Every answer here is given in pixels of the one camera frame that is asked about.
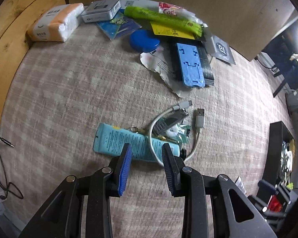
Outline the red fabric pouch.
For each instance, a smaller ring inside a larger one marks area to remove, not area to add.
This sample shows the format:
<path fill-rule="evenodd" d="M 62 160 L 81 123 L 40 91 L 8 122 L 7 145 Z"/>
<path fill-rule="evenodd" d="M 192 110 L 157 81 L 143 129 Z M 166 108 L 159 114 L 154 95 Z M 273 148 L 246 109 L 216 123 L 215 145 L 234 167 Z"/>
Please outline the red fabric pouch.
<path fill-rule="evenodd" d="M 276 195 L 271 196 L 267 208 L 273 212 L 281 212 L 283 205 L 279 202 Z"/>

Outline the red coffee creamer sachet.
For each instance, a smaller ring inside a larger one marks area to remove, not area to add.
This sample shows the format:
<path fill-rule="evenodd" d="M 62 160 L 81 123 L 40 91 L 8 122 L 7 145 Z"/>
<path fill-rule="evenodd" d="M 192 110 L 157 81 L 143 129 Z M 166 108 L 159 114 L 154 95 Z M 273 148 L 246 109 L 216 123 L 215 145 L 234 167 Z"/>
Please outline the red coffee creamer sachet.
<path fill-rule="evenodd" d="M 159 13 L 167 14 L 171 16 L 188 15 L 188 11 L 185 8 L 179 7 L 174 4 L 165 3 L 165 2 L 159 2 L 158 11 Z"/>

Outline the white QR code paper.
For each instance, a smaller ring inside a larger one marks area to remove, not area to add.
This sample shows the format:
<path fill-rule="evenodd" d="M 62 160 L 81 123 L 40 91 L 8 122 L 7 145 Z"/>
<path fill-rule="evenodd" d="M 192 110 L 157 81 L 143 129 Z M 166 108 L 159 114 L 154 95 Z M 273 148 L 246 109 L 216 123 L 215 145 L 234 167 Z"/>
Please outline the white QR code paper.
<path fill-rule="evenodd" d="M 158 11 L 159 2 L 152 0 L 120 0 L 121 9 L 125 9 L 126 7 L 141 7 L 146 8 L 153 11 Z"/>

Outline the black stand leg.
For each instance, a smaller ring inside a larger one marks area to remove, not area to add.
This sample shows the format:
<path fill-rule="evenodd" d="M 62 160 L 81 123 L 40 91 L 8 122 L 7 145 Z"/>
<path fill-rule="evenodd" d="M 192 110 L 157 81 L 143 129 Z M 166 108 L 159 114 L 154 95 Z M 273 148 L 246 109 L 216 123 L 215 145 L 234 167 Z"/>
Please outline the black stand leg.
<path fill-rule="evenodd" d="M 284 88 L 284 86 L 287 84 L 286 79 L 284 79 L 281 84 L 279 84 L 278 88 L 273 92 L 273 98 L 275 98 L 278 93 Z"/>

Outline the blue round lid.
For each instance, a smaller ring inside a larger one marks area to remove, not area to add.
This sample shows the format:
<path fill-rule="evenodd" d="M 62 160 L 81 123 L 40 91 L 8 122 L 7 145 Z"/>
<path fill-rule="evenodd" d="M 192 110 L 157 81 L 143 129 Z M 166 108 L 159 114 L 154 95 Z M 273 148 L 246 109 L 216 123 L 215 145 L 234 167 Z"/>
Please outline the blue round lid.
<path fill-rule="evenodd" d="M 137 52 L 148 53 L 160 45 L 160 40 L 151 31 L 139 29 L 130 35 L 129 43 Z"/>

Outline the grey phone card box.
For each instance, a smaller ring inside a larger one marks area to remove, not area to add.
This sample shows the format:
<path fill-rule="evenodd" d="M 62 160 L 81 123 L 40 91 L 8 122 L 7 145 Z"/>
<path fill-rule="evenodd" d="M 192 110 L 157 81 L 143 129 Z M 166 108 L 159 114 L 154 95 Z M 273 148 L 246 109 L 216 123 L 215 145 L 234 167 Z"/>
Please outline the grey phone card box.
<path fill-rule="evenodd" d="M 101 0 L 92 2 L 81 13 L 85 23 L 112 20 L 121 8 L 120 0 Z"/>

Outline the green snack packet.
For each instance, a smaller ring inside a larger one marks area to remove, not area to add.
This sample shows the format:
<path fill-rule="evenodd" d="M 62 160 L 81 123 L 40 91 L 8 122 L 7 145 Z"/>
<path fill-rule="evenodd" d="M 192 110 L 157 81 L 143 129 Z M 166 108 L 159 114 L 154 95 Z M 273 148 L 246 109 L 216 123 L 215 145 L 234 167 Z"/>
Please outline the green snack packet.
<path fill-rule="evenodd" d="M 174 17 L 146 8 L 132 6 L 128 6 L 124 9 L 124 15 L 134 19 L 151 20 L 180 31 L 190 32 L 198 37 L 202 37 L 203 27 L 198 23 L 192 22 L 185 18 Z"/>

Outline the light blue cream tube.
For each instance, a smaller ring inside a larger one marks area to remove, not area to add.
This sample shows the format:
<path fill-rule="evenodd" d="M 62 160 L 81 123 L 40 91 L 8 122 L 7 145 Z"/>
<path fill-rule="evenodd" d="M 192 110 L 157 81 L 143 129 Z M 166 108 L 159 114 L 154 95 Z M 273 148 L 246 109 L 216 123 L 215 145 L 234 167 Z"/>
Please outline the light blue cream tube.
<path fill-rule="evenodd" d="M 99 124 L 97 128 L 93 150 L 100 154 L 118 156 L 126 143 L 131 145 L 133 159 L 146 162 L 156 161 L 150 152 L 146 136 L 105 123 Z"/>

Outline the blue phone stand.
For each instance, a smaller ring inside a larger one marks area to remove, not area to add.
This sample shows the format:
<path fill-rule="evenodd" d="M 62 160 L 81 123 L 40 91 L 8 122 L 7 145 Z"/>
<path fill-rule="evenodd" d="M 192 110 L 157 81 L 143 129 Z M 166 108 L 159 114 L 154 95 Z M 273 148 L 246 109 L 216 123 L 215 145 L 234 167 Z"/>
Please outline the blue phone stand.
<path fill-rule="evenodd" d="M 182 81 L 189 88 L 204 88 L 205 80 L 196 46 L 176 43 Z"/>

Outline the grey sachet with logo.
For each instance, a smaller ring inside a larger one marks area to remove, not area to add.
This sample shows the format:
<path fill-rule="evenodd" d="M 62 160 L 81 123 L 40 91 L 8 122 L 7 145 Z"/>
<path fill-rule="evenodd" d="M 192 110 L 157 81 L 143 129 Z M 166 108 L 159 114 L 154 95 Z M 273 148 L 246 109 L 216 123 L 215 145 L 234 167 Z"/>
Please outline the grey sachet with logo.
<path fill-rule="evenodd" d="M 230 46 L 219 37 L 215 35 L 206 37 L 204 45 L 207 53 L 212 57 L 229 64 L 236 64 Z"/>

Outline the pine wood board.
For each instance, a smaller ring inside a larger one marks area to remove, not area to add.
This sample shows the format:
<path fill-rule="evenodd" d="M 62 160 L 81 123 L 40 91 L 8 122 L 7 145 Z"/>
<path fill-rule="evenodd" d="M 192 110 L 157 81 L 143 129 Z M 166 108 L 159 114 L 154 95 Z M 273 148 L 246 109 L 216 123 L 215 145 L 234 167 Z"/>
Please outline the pine wood board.
<path fill-rule="evenodd" d="M 32 45 L 27 30 L 65 0 L 3 0 L 0 5 L 0 122 L 14 75 Z"/>

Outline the orange white tissue pack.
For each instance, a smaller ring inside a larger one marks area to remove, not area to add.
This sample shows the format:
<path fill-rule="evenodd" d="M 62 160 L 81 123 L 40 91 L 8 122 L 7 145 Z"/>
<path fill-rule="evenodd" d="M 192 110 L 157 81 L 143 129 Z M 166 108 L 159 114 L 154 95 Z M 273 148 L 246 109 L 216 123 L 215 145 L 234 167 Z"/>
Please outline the orange white tissue pack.
<path fill-rule="evenodd" d="M 81 24 L 83 11 L 83 3 L 53 7 L 27 30 L 27 34 L 34 42 L 65 42 Z"/>

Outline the black storage box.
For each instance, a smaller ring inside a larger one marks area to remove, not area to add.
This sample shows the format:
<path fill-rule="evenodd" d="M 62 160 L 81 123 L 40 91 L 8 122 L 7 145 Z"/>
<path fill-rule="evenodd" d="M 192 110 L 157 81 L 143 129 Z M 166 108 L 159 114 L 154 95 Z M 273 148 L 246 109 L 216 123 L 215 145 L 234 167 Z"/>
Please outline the black storage box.
<path fill-rule="evenodd" d="M 275 185 L 281 166 L 282 144 L 290 143 L 293 136 L 282 121 L 270 124 L 269 144 L 266 163 L 262 178 L 268 183 Z"/>

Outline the yellow label packet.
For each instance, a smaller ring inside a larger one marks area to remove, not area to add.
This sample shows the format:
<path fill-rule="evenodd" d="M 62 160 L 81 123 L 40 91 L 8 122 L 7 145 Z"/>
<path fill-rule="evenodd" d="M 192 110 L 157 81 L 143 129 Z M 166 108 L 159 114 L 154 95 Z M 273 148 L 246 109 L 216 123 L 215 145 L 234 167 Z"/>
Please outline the yellow label packet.
<path fill-rule="evenodd" d="M 192 33 L 179 31 L 176 29 L 173 29 L 171 27 L 167 27 L 164 25 L 161 25 L 160 23 L 151 21 L 150 22 L 153 33 L 158 36 L 173 36 L 178 38 L 185 38 L 185 39 L 191 39 L 194 40 L 195 37 Z"/>

